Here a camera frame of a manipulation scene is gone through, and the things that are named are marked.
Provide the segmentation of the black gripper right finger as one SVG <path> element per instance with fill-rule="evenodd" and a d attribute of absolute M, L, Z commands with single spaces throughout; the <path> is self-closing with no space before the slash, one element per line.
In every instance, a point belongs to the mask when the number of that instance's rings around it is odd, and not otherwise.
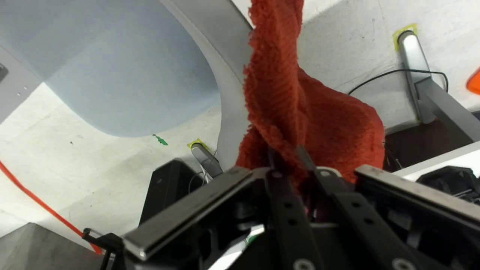
<path fill-rule="evenodd" d="M 336 170 L 317 167 L 302 147 L 296 153 L 318 194 L 318 212 L 324 218 L 338 219 L 351 233 L 350 246 L 357 245 L 359 255 L 365 258 L 365 263 L 359 266 L 371 264 L 378 270 L 423 270 L 414 252 Z"/>

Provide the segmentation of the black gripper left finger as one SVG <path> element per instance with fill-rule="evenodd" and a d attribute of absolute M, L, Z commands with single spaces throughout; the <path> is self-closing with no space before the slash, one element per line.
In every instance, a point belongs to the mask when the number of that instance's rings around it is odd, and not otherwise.
<path fill-rule="evenodd" d="M 321 260 L 300 198 L 296 195 L 285 165 L 273 150 L 267 155 L 267 191 L 272 227 L 282 270 L 321 270 Z"/>

